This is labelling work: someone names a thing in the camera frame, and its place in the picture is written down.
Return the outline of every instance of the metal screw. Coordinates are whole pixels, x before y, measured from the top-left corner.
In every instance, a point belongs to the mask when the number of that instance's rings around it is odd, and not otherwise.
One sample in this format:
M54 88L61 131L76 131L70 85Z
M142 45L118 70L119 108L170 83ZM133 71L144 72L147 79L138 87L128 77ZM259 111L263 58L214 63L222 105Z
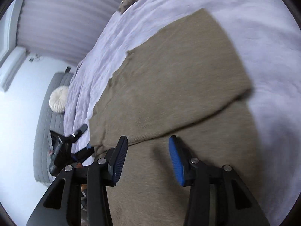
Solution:
M73 169L73 166L71 166L71 165L65 166L66 172L70 172L72 169Z
M224 170L225 170L226 172L231 172L232 167L229 166L229 165L224 165Z
M97 160L97 163L100 164L100 165L101 164L105 164L106 163L106 159L105 158L100 158L100 159Z
M198 164L199 163L199 159L198 158L191 158L190 159L190 162L192 163L192 164Z

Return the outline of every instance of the grey upholstered headboard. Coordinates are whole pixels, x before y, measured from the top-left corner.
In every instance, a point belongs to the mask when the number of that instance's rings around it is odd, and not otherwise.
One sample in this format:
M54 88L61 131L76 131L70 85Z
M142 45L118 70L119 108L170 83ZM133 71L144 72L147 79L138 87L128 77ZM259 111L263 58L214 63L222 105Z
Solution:
M36 138L33 150L33 172L37 182L41 182L49 186L52 182L49 178L48 166L50 158L48 156L48 138L50 130L64 134L64 114L52 112L49 107L49 98L53 90L59 86L69 86L72 73L55 73L47 92L45 94L36 131Z

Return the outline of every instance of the blue gripper pad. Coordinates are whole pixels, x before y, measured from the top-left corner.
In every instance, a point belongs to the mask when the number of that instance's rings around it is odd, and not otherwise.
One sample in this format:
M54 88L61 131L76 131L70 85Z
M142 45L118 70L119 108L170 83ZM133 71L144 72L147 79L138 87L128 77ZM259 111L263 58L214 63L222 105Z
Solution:
M184 178L184 166L181 163L181 159L176 149L176 145L174 140L170 137L168 141L168 149L170 152L171 161L173 163L173 170L176 175L176 179L181 186L184 186L185 178Z
M114 184L116 184L121 176L123 164L125 161L126 153L128 151L128 139L125 136L122 136L117 144L121 145L119 149L119 153L116 157L114 166L113 166L113 176L112 176L112 181Z

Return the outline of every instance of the pillow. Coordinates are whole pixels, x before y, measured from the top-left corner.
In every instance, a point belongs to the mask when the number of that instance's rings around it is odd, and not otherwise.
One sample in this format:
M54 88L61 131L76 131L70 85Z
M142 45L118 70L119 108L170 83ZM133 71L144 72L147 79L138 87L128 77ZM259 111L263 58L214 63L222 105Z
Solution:
M49 106L55 113L63 113L67 103L68 86L60 86L50 95Z

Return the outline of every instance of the white wall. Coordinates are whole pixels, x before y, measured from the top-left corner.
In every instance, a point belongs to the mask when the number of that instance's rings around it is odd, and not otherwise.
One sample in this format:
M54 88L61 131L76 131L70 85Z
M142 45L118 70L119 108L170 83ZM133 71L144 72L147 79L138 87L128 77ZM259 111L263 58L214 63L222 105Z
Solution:
M0 93L0 201L17 226L25 226L46 191L33 176L34 139L47 87L54 73L68 66L49 57L30 62L34 56Z
M0 66L16 47L16 34L23 0L14 0L0 20Z

